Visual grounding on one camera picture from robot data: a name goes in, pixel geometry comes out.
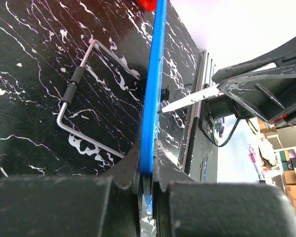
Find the red component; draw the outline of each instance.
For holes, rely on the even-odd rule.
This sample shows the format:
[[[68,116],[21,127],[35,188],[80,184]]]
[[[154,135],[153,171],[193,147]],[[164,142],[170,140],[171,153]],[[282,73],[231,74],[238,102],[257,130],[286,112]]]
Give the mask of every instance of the red component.
[[[251,156],[251,159],[252,159],[253,163],[255,163],[256,162],[255,155],[253,155],[253,153],[251,153],[250,156]]]
[[[137,0],[139,6],[141,6],[146,11],[155,11],[157,7],[157,0]]]
[[[270,122],[270,124],[276,124],[276,122],[278,120],[281,120],[281,119],[286,118],[286,117],[287,117],[287,114],[283,114],[282,116],[279,116],[278,118],[276,118],[273,122]]]

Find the black electric cable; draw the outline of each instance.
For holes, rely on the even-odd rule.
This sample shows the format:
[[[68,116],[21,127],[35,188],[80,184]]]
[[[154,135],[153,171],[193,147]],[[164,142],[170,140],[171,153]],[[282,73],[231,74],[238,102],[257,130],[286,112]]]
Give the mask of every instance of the black electric cable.
[[[230,133],[229,133],[227,139],[226,139],[221,145],[218,145],[218,144],[216,143],[216,141],[215,141],[214,130],[212,130],[213,132],[211,133],[211,138],[212,138],[212,139],[210,139],[210,138],[207,137],[207,136],[206,136],[206,137],[207,137],[207,139],[210,140],[211,143],[213,143],[216,147],[223,147],[223,146],[225,146],[225,145],[230,141],[230,139],[231,139],[231,137],[232,137],[234,131],[236,130],[236,128],[237,128],[239,122],[240,122],[240,119],[237,118],[237,121],[235,122],[235,124],[234,124],[232,130],[230,131]]]

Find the pink object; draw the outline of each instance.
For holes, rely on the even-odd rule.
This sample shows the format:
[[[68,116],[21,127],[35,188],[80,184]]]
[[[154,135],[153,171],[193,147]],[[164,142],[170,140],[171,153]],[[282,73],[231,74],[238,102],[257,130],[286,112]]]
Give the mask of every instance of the pink object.
[[[257,155],[257,153],[255,152],[255,150],[251,147],[253,154],[255,154],[255,156]]]
[[[255,155],[253,153],[250,154],[252,161],[255,163],[256,162],[256,158]]]

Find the black marble surface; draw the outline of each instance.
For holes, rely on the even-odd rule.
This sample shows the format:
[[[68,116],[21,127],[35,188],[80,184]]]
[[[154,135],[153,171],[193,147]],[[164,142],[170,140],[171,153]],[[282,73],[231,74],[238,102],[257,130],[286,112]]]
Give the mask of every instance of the black marble surface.
[[[94,49],[63,121],[121,153],[130,150],[140,134],[153,21],[154,13],[131,0],[0,0],[0,177],[97,175],[119,161],[55,122],[91,39],[144,80]],[[169,4],[163,86],[170,86],[170,102],[190,93],[197,53]],[[174,162],[185,149],[186,111],[160,117],[159,139]]]

